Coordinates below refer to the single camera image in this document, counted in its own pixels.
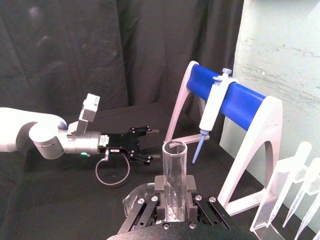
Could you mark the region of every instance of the glass cylinder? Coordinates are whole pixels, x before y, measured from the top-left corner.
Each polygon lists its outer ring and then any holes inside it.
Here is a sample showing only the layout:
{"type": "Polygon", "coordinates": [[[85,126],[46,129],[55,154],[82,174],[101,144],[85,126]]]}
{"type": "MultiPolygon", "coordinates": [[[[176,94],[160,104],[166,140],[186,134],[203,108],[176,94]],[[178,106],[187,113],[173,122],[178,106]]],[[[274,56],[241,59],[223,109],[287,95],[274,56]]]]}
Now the glass cylinder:
{"type": "Polygon", "coordinates": [[[181,141],[168,141],[162,146],[167,222],[185,221],[187,150],[187,145],[181,141]]]}

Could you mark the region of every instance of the black table surface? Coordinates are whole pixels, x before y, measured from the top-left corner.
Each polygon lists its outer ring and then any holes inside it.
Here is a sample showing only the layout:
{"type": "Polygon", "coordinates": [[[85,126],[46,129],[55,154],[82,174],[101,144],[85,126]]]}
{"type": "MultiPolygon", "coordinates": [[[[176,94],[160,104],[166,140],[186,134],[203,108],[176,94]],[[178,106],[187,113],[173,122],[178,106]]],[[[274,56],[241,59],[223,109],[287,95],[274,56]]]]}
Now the black table surface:
{"type": "MultiPolygon", "coordinates": [[[[101,111],[88,130],[103,133],[125,133],[130,127],[150,125],[159,134],[141,137],[140,148],[146,154],[162,154],[172,114],[172,105],[153,103],[101,111]]],[[[65,118],[67,122],[76,118],[65,118]]],[[[198,134],[198,124],[186,115],[179,117],[174,137],[198,134]]],[[[188,144],[187,174],[195,177],[197,190],[204,196],[218,196],[233,163],[233,158],[212,140],[205,141],[197,164],[191,160],[197,144],[188,144]]],[[[6,153],[11,161],[17,153],[6,153]]],[[[23,175],[14,188],[6,210],[1,231],[3,240],[105,240],[115,235],[125,220],[122,200],[137,186],[153,183],[163,174],[162,158],[154,159],[150,166],[131,163],[128,181],[110,188],[95,176],[95,166],[101,157],[63,155],[54,160],[42,158],[36,149],[25,157],[23,175]]],[[[124,160],[119,166],[125,168],[124,160]]],[[[263,186],[247,171],[243,174],[231,200],[261,190],[263,186]]],[[[249,229],[257,207],[233,216],[235,222],[249,229]]],[[[294,239],[300,220],[294,215],[286,228],[282,223],[288,209],[282,206],[273,224],[287,240],[294,239]]],[[[299,239],[312,239],[315,233],[306,228],[299,239]]]]}

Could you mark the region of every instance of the pipette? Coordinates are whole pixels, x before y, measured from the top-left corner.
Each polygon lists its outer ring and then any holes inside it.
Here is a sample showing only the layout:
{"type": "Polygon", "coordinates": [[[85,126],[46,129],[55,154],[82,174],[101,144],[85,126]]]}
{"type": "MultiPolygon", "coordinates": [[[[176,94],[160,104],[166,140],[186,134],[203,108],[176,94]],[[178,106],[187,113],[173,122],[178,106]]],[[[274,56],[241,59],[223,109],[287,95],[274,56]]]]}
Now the pipette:
{"type": "MultiPolygon", "coordinates": [[[[318,193],[318,195],[316,196],[316,198],[313,201],[312,205],[310,206],[308,212],[306,213],[306,215],[302,219],[301,225],[300,225],[300,227],[298,229],[298,232],[296,233],[296,236],[295,236],[294,240],[298,239],[299,235],[306,228],[306,226],[310,223],[312,217],[318,211],[319,207],[320,207],[320,194],[318,193]]],[[[320,236],[320,232],[318,232],[318,234],[316,235],[316,237],[314,237],[313,240],[319,239],[319,236],[320,236]]]]}
{"type": "Polygon", "coordinates": [[[192,164],[196,163],[197,157],[204,143],[204,140],[214,127],[229,85],[233,82],[238,82],[238,80],[234,78],[229,78],[229,74],[232,73],[232,70],[224,68],[222,72],[222,76],[220,75],[213,78],[214,84],[211,87],[211,91],[206,102],[205,109],[203,111],[203,115],[199,125],[201,138],[196,148],[192,164]]]}
{"type": "Polygon", "coordinates": [[[298,149],[296,150],[296,153],[294,155],[294,162],[292,164],[295,164],[295,166],[293,167],[293,169],[291,170],[282,190],[281,193],[279,194],[279,197],[276,200],[276,203],[272,209],[272,212],[270,214],[268,223],[266,225],[266,227],[268,228],[271,224],[271,222],[275,219],[282,203],[284,202],[289,189],[297,175],[297,173],[302,169],[302,167],[304,166],[310,152],[312,149],[312,145],[307,142],[307,141],[303,141],[299,144],[298,149]]]}
{"type": "Polygon", "coordinates": [[[297,210],[299,204],[302,201],[302,198],[306,194],[306,192],[309,190],[311,184],[317,179],[318,175],[320,174],[320,158],[317,157],[313,159],[311,162],[308,170],[306,171],[304,182],[298,192],[298,194],[295,196],[295,199],[289,209],[288,215],[286,216],[286,219],[283,224],[283,228],[286,226],[289,219],[292,217],[292,215],[297,210]]]}

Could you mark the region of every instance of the cable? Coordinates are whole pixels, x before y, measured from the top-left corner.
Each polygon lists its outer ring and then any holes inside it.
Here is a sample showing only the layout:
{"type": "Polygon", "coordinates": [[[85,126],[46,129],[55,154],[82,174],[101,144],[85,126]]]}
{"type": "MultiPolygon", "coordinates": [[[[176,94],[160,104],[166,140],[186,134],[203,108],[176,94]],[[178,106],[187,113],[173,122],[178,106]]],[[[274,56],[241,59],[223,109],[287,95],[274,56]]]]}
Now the cable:
{"type": "Polygon", "coordinates": [[[117,181],[115,183],[106,183],[106,182],[102,181],[100,179],[99,175],[98,175],[98,166],[99,166],[100,163],[105,161],[105,158],[102,158],[100,161],[98,161],[98,163],[95,166],[95,176],[99,180],[100,183],[102,183],[104,185],[107,185],[107,186],[114,186],[114,185],[118,185],[118,184],[124,182],[127,179],[127,177],[129,176],[129,173],[130,173],[130,164],[129,164],[129,160],[128,160],[127,156],[124,153],[122,153],[122,156],[124,157],[124,159],[126,161],[126,164],[128,165],[128,172],[126,173],[125,177],[123,179],[121,179],[120,181],[117,181]]]}

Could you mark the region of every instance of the black fabric backdrop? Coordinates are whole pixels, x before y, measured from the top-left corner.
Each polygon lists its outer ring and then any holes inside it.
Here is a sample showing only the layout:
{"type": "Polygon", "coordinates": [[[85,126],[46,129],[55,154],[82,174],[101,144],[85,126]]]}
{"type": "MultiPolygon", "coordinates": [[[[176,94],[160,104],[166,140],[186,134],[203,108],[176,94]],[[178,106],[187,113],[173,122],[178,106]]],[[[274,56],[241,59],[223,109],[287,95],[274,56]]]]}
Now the black fabric backdrop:
{"type": "MultiPolygon", "coordinates": [[[[233,68],[243,0],[0,0],[0,107],[70,116],[174,103],[191,60],[233,68]]],[[[184,111],[199,119],[195,98],[184,111]]],[[[218,143],[220,116],[214,128],[218,143]]],[[[23,159],[0,155],[0,223],[23,159]]]]}

